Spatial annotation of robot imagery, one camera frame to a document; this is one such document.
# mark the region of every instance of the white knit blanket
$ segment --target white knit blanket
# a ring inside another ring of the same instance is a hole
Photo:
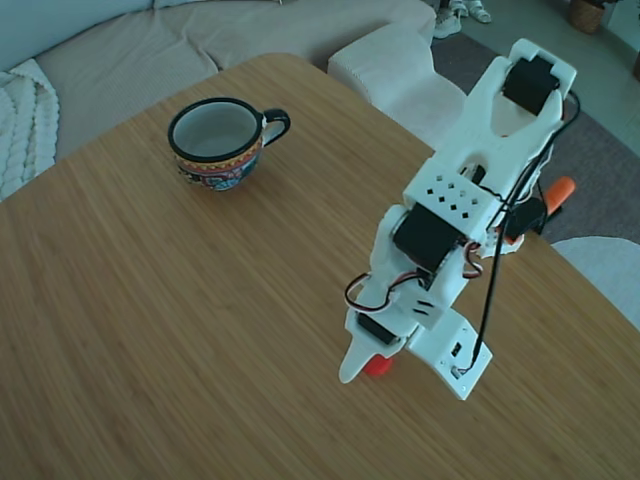
[[[0,72],[0,201],[54,164],[58,113],[35,60]]]

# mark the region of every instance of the gray rug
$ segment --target gray rug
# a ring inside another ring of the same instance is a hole
[[[495,56],[462,34],[433,46],[436,71],[467,93]],[[548,241],[599,235],[640,244],[640,158],[584,112],[556,143],[543,187],[563,175],[578,188],[546,227]]]

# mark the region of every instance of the beige sofa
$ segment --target beige sofa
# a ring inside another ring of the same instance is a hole
[[[0,29],[0,70],[36,56],[58,93],[58,159],[162,98],[256,55],[289,52],[324,69],[334,52],[387,23],[428,35],[435,22],[421,0],[151,7],[151,0],[0,6],[0,18],[11,19]]]

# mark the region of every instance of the black mug rim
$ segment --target black mug rim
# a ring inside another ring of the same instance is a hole
[[[246,108],[247,110],[249,110],[249,112],[253,114],[253,116],[256,119],[256,131],[254,132],[251,139],[247,141],[247,143],[233,150],[232,152],[225,153],[223,155],[213,155],[208,157],[200,156],[200,155],[192,155],[191,153],[188,153],[182,150],[173,139],[176,126],[178,125],[178,122],[182,119],[182,117],[184,117],[187,113],[191,112],[192,110],[195,110],[198,107],[201,107],[203,105],[208,105],[210,103],[234,103],[236,105]],[[167,136],[169,138],[169,145],[177,155],[184,158],[185,160],[189,160],[195,163],[224,162],[225,160],[229,160],[230,158],[237,157],[238,155],[241,155],[242,153],[246,152],[258,140],[258,138],[260,138],[260,135],[262,134],[262,128],[263,128],[262,127],[263,118],[264,118],[264,115],[262,113],[258,112],[255,108],[253,108],[247,102],[239,100],[237,98],[233,98],[233,97],[205,98],[204,100],[200,100],[196,103],[192,103],[191,105],[183,108],[178,112],[178,114],[175,117],[173,117],[173,119],[171,120],[171,123],[169,124],[169,131],[167,133]]]

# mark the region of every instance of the bamboo tabletop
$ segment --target bamboo tabletop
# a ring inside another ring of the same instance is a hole
[[[188,185],[166,141],[211,96],[293,122],[225,193]],[[640,333],[535,235],[504,259],[494,359],[466,402],[406,352],[338,381],[343,288],[431,153],[268,55],[0,204],[0,478],[640,478]],[[456,304],[476,326],[485,289]]]

